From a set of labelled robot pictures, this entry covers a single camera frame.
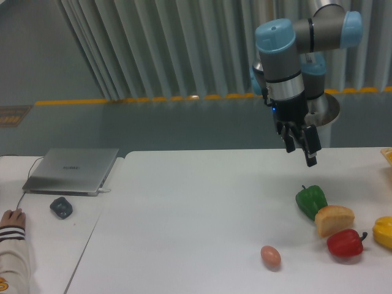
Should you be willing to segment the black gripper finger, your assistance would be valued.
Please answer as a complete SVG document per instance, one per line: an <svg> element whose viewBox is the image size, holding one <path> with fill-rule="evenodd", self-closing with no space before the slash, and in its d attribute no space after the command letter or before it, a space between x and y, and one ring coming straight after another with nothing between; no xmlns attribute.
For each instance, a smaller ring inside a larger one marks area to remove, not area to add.
<svg viewBox="0 0 392 294"><path fill-rule="evenodd" d="M308 167L317 164L317 152L321 150L319 134L315 125L310 125L301 130L303 137L303 150L306 157Z"/></svg>
<svg viewBox="0 0 392 294"><path fill-rule="evenodd" d="M291 136L291 126L288 122L285 124L277 122L277 133L281 136L287 153L291 153L296 149L294 139Z"/></svg>

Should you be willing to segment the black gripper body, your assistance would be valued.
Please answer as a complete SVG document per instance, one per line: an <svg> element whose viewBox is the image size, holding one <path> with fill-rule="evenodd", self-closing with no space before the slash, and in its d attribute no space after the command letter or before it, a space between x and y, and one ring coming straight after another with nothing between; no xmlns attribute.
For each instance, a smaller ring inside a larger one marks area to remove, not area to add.
<svg viewBox="0 0 392 294"><path fill-rule="evenodd" d="M279 121L304 123L309 109L305 92L285 100L272 100L275 118Z"/></svg>

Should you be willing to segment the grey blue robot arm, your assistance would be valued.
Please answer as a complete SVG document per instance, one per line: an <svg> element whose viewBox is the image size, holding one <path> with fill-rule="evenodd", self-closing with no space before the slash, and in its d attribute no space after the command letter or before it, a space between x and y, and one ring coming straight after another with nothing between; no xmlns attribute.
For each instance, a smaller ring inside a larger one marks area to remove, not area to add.
<svg viewBox="0 0 392 294"><path fill-rule="evenodd" d="M319 132L339 116L340 105L325 92L324 51L360 44L363 19L340 1L309 1L312 16L295 22L280 18L255 30L259 59L250 68L254 92L272 109L274 125L288 153L303 150L316 165Z"/></svg>

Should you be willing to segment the white striped sleeve forearm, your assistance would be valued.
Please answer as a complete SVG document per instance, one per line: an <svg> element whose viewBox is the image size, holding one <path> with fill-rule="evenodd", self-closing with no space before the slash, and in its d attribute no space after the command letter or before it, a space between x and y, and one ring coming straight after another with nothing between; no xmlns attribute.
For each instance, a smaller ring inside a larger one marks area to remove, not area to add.
<svg viewBox="0 0 392 294"><path fill-rule="evenodd" d="M1 227L1 293L30 293L29 249L25 229Z"/></svg>

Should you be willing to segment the person's hand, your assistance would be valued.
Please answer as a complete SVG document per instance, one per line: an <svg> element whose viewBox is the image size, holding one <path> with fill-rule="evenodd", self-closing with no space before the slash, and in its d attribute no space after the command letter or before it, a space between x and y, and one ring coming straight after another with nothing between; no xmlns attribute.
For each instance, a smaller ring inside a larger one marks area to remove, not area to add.
<svg viewBox="0 0 392 294"><path fill-rule="evenodd" d="M21 208L15 211L7 210L1 218L1 228L3 227L18 227L26 228L26 214Z"/></svg>

